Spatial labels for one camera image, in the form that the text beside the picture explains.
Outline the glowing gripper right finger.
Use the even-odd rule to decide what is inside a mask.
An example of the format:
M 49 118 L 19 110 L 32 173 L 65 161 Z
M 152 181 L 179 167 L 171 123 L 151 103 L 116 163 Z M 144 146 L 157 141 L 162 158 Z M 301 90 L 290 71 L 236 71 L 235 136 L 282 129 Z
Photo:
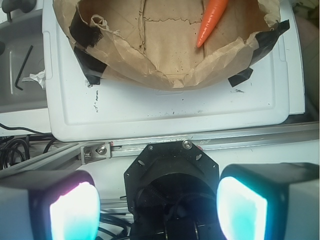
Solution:
M 216 207 L 228 240 L 318 240 L 320 166 L 230 164 L 221 173 Z

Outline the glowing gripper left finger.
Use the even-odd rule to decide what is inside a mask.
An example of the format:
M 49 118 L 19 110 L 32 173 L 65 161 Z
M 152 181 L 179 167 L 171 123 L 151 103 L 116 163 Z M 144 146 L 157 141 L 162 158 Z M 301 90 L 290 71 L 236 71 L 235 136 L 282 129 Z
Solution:
M 93 240 L 101 201 L 84 170 L 3 170 L 2 240 Z

